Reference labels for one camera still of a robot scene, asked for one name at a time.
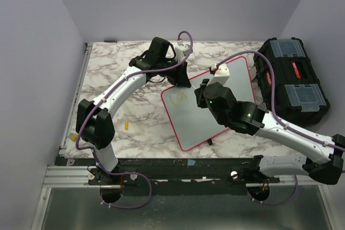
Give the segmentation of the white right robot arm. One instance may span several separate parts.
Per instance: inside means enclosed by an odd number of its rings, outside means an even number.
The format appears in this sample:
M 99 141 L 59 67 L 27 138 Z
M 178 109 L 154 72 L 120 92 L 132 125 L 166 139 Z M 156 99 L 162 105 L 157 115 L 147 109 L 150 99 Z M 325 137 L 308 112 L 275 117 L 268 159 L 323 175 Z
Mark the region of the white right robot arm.
M 335 185 L 343 173 L 344 136 L 321 135 L 279 118 L 253 102 L 238 101 L 232 90 L 204 79 L 194 91 L 197 106 L 207 108 L 218 124 L 237 133 L 273 140 L 296 151 L 295 155 L 260 156 L 249 167 L 253 182 L 280 175 L 303 175 Z

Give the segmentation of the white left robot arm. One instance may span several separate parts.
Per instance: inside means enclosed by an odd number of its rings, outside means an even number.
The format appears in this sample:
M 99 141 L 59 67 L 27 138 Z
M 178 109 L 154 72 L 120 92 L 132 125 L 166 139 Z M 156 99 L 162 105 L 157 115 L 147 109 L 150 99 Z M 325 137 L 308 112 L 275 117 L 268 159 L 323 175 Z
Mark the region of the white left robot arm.
M 190 88 L 187 76 L 187 59 L 193 52 L 193 44 L 182 39 L 177 45 L 155 37 L 147 50 L 130 60 L 124 73 L 103 93 L 78 104 L 75 130 L 78 150 L 90 149 L 101 178 L 107 184 L 119 180 L 116 157 L 111 142 L 115 135 L 113 117 L 124 102 L 153 77 L 166 78 L 173 86 Z

